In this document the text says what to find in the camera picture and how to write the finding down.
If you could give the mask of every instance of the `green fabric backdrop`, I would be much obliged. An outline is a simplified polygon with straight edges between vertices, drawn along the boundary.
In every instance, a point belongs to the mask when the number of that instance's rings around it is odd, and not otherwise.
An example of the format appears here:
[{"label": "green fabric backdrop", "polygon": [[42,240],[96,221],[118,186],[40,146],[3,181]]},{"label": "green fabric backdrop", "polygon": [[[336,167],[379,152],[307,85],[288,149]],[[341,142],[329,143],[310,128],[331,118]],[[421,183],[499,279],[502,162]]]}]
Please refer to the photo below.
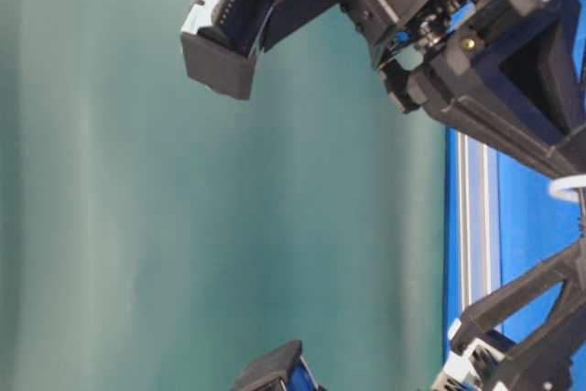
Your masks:
[{"label": "green fabric backdrop", "polygon": [[192,0],[0,1],[3,390],[227,390],[293,338],[331,391],[429,386],[444,131],[339,11],[238,103],[186,78]]}]

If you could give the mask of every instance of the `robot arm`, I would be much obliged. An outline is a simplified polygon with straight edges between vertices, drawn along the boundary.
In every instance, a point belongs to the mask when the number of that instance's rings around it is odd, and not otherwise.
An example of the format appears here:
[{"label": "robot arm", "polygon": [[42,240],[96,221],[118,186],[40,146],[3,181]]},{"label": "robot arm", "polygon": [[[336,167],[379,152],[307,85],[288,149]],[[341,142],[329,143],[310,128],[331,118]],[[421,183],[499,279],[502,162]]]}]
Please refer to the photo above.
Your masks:
[{"label": "robot arm", "polygon": [[248,99],[260,53],[335,4],[402,112],[423,108],[552,178],[586,172],[578,0],[196,0],[181,30],[188,75]]}]

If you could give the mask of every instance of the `white cable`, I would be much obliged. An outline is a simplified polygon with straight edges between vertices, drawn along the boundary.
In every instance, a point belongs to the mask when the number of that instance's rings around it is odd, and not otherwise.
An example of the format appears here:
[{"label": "white cable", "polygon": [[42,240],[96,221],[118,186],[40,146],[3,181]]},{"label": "white cable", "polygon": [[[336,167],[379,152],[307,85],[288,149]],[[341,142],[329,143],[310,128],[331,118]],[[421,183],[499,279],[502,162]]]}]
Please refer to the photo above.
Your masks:
[{"label": "white cable", "polygon": [[579,203],[578,193],[574,191],[579,188],[586,188],[586,174],[554,180],[549,184],[548,192],[555,199]]}]

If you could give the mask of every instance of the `screw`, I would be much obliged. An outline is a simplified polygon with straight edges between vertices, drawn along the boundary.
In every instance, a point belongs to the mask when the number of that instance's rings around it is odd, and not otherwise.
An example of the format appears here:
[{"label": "screw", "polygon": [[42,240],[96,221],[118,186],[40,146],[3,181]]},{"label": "screw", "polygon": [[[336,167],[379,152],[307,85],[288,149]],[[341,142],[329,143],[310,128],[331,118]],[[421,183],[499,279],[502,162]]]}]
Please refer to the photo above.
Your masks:
[{"label": "screw", "polygon": [[476,42],[473,38],[465,38],[461,41],[461,46],[466,50],[474,50],[476,48]]}]

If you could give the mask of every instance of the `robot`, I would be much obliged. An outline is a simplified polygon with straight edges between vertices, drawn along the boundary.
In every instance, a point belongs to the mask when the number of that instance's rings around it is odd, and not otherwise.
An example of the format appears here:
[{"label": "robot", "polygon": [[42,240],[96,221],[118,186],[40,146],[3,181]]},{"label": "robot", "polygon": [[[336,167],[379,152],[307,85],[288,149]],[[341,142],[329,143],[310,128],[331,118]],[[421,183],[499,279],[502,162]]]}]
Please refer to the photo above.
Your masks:
[{"label": "robot", "polygon": [[[553,179],[586,173],[586,69],[572,59],[578,0],[196,0],[181,28],[187,73],[248,100],[259,56],[335,5],[401,112],[422,109]],[[524,341],[493,330],[558,283],[554,308]],[[581,238],[463,312],[431,389],[570,389],[585,322]],[[300,351],[291,342],[255,361],[233,391],[317,391]]]}]

